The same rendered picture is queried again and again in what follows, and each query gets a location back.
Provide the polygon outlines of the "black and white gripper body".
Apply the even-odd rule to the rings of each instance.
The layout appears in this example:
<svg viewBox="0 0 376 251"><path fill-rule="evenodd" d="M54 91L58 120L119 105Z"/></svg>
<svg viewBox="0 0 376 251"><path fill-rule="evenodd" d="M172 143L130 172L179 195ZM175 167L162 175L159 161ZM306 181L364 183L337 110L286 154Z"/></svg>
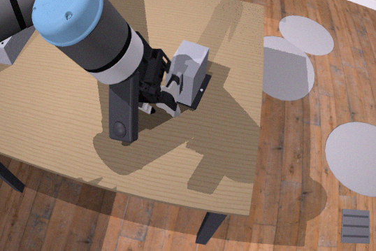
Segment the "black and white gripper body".
<svg viewBox="0 0 376 251"><path fill-rule="evenodd" d="M161 91L160 86L163 80L164 72L169 73L171 61L162 49L151 48L147 41L140 35L140 33L138 31L135 32L140 37L144 45L143 57L140 61L141 65L139 64L140 68L138 66L131 76L120 83L129 80L136 74L137 71L139 71L140 84L138 102L158 103L158 98L153 95L155 95L156 92ZM163 60L163 56L167 60L167 63Z"/></svg>

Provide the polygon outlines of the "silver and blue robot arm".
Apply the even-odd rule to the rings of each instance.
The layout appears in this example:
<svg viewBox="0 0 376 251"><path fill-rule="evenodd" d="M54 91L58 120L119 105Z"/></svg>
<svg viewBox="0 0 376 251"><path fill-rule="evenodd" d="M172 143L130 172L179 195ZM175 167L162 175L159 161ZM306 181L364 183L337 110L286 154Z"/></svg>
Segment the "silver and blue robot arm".
<svg viewBox="0 0 376 251"><path fill-rule="evenodd" d="M143 42L109 0L0 0L0 42L32 25L48 43L109 84L109 137L136 141L140 72L119 82L139 66Z"/></svg>

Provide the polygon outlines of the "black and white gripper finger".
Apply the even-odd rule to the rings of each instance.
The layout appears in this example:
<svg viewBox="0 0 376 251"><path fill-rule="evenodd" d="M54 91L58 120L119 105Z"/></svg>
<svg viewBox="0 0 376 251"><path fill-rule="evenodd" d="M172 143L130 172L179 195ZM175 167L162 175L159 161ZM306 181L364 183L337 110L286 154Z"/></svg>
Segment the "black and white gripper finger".
<svg viewBox="0 0 376 251"><path fill-rule="evenodd" d="M148 113L148 114L153 114L155 113L155 109L151 107L148 103L141 103L138 102L138 109Z"/></svg>
<svg viewBox="0 0 376 251"><path fill-rule="evenodd" d="M171 117L180 116L180 108L177 102L178 84L172 81L168 87L164 85L160 86L161 91L156 92L155 97L158 98L156 106L163 108L167 113L171 114Z"/></svg>

